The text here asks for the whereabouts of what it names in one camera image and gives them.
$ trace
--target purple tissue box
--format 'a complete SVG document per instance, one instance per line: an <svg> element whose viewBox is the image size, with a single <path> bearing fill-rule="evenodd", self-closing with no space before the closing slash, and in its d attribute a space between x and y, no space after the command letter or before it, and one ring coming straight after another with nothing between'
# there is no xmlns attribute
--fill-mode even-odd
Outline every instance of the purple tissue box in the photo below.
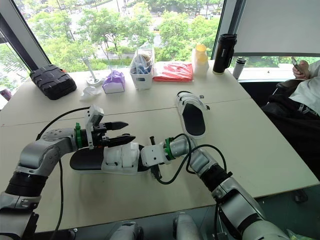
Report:
<svg viewBox="0 0 320 240"><path fill-rule="evenodd" d="M125 75L122 72L112 70L103 81L102 88L106 94L120 93L125 91Z"/></svg>

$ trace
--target sleeve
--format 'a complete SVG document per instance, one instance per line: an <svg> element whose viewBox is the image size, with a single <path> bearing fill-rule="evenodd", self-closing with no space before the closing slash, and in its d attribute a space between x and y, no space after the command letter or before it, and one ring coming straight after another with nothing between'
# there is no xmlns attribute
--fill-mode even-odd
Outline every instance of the sleeve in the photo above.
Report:
<svg viewBox="0 0 320 240"><path fill-rule="evenodd" d="M315 61L314 63L311 63L309 65L310 78L317 77L319 71L320 71L320 60L319 61Z"/></svg>

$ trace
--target hand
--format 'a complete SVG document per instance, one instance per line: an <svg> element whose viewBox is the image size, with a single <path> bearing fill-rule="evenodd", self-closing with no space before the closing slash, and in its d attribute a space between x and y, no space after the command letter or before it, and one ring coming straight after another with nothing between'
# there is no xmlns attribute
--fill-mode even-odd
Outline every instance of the hand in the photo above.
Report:
<svg viewBox="0 0 320 240"><path fill-rule="evenodd" d="M293 75L295 76L296 79L304 79L307 80L310 78L310 73L309 73L309 64L305 60L301 60L299 63L299 67L301 68L302 71L305 72L306 75L298 71L295 67L292 68Z"/></svg>

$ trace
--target black thermos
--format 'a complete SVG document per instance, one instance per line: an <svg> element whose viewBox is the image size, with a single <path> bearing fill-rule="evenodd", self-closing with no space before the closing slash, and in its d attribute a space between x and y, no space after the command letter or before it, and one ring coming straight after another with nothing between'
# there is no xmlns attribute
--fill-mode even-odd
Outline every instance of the black thermos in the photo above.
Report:
<svg viewBox="0 0 320 240"><path fill-rule="evenodd" d="M218 50L216 51L213 73L223 74L225 69L230 66L232 56L234 55L234 47L237 43L237 34L222 34L218 41Z"/></svg>

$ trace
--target white cup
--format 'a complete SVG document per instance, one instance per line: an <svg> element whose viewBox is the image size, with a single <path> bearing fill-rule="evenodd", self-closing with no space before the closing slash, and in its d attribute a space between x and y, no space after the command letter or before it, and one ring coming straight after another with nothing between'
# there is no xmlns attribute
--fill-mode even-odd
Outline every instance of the white cup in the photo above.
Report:
<svg viewBox="0 0 320 240"><path fill-rule="evenodd" d="M244 58L239 57L236 60L236 63L235 63L234 69L233 69L233 73L232 73L232 75L235 77L235 79L239 78L245 65L246 65L246 60Z"/></svg>

